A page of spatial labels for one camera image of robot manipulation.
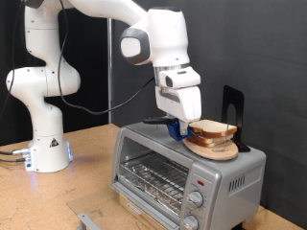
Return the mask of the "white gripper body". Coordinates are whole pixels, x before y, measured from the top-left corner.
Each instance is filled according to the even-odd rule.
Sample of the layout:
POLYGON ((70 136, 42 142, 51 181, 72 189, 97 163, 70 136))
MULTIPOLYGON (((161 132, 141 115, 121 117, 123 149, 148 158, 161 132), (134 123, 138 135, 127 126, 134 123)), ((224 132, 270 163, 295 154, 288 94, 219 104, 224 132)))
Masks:
POLYGON ((156 87, 155 97, 160 110, 182 122, 190 123, 201 118, 201 92, 197 86, 180 89, 156 87))

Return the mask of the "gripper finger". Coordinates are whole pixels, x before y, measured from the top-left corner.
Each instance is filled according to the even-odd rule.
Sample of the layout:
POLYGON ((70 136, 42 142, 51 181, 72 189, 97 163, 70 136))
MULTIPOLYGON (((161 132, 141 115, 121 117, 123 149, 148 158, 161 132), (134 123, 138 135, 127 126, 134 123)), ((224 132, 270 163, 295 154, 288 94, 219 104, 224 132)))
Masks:
POLYGON ((181 136, 186 136, 188 134, 189 124, 183 121, 179 122, 179 132, 181 136))

